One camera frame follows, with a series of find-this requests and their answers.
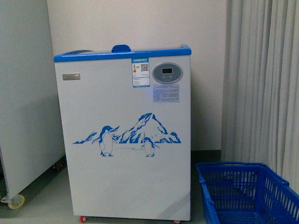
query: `penguin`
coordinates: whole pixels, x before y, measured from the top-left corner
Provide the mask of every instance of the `penguin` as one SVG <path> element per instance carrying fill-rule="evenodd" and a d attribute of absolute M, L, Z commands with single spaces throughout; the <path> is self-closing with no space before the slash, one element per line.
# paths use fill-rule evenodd
<path fill-rule="evenodd" d="M 92 144 L 96 141 L 99 142 L 100 145 L 100 150 L 101 150 L 101 156 L 106 157 L 106 156 L 113 156 L 112 149 L 113 149 L 113 142 L 116 142 L 115 137 L 111 134 L 111 132 L 115 132 L 119 126 L 115 129 L 113 129 L 110 126 L 105 126 L 102 128 L 102 131 L 100 133 L 100 136 L 93 140 Z"/>
<path fill-rule="evenodd" d="M 155 148 L 160 148 L 159 146 L 155 145 L 149 137 L 145 137 L 142 139 L 141 149 L 144 148 L 146 157 L 154 157 L 155 156 Z"/>

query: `gray curtain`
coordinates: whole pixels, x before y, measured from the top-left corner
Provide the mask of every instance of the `gray curtain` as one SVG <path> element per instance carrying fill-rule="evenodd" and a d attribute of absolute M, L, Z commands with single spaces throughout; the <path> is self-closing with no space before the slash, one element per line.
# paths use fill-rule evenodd
<path fill-rule="evenodd" d="M 263 162 L 299 192 L 299 0 L 229 0 L 223 161 Z"/>

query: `energy label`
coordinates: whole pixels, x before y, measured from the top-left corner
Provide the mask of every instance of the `energy label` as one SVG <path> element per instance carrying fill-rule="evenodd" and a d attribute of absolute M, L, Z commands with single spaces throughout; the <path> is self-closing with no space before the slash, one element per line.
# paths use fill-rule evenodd
<path fill-rule="evenodd" d="M 149 58 L 132 58 L 133 87 L 149 87 Z"/>

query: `blue mountain graphic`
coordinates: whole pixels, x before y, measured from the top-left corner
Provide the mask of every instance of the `blue mountain graphic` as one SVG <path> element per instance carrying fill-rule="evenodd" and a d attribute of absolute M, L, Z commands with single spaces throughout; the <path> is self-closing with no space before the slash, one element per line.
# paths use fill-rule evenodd
<path fill-rule="evenodd" d="M 76 141 L 73 144 L 83 144 L 83 143 L 85 143 L 87 141 L 91 141 L 91 140 L 93 140 L 93 136 L 95 136 L 96 134 L 97 134 L 96 132 L 92 132 L 85 140 Z"/>
<path fill-rule="evenodd" d="M 145 137 L 154 143 L 181 143 L 178 135 L 175 132 L 169 134 L 153 113 L 142 115 L 134 127 L 121 135 L 119 143 L 141 143 Z"/>

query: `digital control panel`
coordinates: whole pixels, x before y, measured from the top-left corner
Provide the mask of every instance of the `digital control panel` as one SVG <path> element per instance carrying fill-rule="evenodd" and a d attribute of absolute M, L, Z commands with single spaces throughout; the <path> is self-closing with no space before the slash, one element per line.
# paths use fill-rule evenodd
<path fill-rule="evenodd" d="M 183 75 L 183 70 L 175 63 L 161 63 L 152 72 L 153 78 L 163 84 L 177 82 Z"/>

